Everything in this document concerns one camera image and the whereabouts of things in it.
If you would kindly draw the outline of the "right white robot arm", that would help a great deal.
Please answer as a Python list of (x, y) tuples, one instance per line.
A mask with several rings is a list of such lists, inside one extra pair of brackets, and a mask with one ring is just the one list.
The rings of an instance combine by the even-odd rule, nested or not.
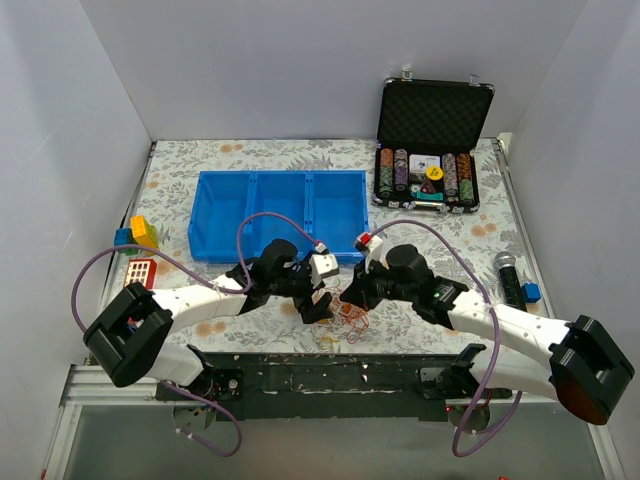
[(471, 333), (517, 352), (513, 364), (496, 366), (490, 380), (475, 362), (452, 373), (454, 389), (475, 397), (487, 386), (559, 401), (579, 419), (604, 425), (635, 369), (605, 327), (581, 315), (568, 322), (514, 307), (489, 306), (466, 285), (436, 276), (412, 245), (384, 252), (377, 236), (357, 242), (364, 258), (343, 291), (345, 303), (373, 310), (383, 300), (403, 301), (430, 324)]

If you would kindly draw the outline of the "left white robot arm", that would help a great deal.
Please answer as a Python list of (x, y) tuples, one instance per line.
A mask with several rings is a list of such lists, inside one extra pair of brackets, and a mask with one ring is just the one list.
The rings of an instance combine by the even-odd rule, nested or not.
[(143, 377), (170, 382), (193, 400), (212, 396), (215, 368), (197, 348), (168, 342), (169, 335), (218, 317), (236, 317), (272, 297), (292, 299), (302, 321), (330, 314), (332, 297), (321, 290), (339, 272), (324, 244), (303, 259), (289, 241), (272, 241), (249, 267), (236, 266), (212, 282), (169, 290), (142, 283), (125, 286), (86, 328), (83, 342), (117, 387)]

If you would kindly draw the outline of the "black base beam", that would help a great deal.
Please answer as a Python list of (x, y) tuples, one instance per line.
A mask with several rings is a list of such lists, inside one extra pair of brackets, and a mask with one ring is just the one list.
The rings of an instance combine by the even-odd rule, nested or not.
[(187, 391), (239, 420), (416, 418), (444, 422), (447, 405), (468, 404), (479, 386), (470, 373), (484, 347), (459, 354), (205, 355)]

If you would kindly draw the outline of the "blue three-compartment bin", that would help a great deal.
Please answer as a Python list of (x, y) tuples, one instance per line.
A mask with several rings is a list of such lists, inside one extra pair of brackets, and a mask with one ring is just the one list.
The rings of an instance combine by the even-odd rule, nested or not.
[(369, 229), (366, 173), (202, 171), (187, 230), (192, 258), (236, 263), (238, 228), (258, 212), (263, 215), (243, 228), (246, 259), (259, 256), (276, 238), (293, 243), (302, 258), (316, 239), (339, 263), (355, 264), (361, 258), (355, 239)]

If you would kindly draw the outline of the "floral table mat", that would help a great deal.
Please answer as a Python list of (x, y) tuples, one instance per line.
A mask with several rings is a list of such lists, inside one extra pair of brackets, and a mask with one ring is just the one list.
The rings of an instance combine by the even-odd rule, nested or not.
[[(187, 226), (198, 176), (205, 170), (362, 170), (374, 172), (372, 140), (161, 141), (139, 182), (129, 213), (143, 215), (159, 234), (161, 256), (155, 283), (186, 285), (190, 273), (212, 279), (223, 272), (191, 258)], [(522, 281), (537, 282), (526, 237), (515, 213), (493, 143), (483, 139), (474, 156), (480, 208), (473, 214), (395, 210), (370, 206), (369, 224), (380, 228), (386, 247), (411, 243), (434, 273), (468, 286), (482, 284), (494, 301), (503, 291), (494, 269), (497, 253), (516, 259)], [(383, 302), (359, 313), (337, 305), (333, 318), (304, 325), (288, 299), (273, 298), (238, 318), (199, 323), (172, 336), (205, 352), (249, 353), (457, 353), (468, 334), (429, 324), (402, 302)]]

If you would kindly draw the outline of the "black microphone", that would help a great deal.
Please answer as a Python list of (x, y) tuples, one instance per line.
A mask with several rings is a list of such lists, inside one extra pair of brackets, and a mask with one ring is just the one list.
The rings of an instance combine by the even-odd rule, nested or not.
[(494, 258), (494, 267), (504, 292), (505, 303), (518, 310), (527, 311), (515, 257), (506, 251), (499, 252)]

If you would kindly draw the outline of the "black poker chip case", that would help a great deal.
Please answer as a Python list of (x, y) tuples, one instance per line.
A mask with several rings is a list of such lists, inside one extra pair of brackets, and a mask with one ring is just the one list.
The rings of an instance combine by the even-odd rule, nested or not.
[(388, 208), (474, 213), (473, 155), (495, 94), (466, 82), (417, 79), (405, 67), (385, 80), (377, 129), (373, 202)]

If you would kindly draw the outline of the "red white toy brick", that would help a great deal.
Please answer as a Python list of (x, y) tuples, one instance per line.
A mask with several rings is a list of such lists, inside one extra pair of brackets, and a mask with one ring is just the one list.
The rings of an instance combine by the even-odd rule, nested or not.
[(140, 283), (147, 290), (151, 290), (154, 286), (156, 271), (157, 263), (151, 258), (131, 259), (127, 266), (123, 286)]

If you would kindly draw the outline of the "stacked colourful toy bricks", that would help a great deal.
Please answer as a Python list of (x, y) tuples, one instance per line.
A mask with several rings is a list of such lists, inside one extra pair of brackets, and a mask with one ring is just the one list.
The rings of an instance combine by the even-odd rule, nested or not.
[(143, 215), (135, 215), (130, 218), (128, 227), (116, 230), (113, 245), (139, 245), (158, 249), (159, 240), (156, 227), (149, 223)]

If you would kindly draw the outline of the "small blue block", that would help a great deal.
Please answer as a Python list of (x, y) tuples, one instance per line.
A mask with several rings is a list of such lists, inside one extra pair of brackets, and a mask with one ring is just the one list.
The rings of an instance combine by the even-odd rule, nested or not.
[(541, 300), (542, 294), (536, 283), (527, 282), (521, 286), (523, 299), (527, 304), (534, 304)]

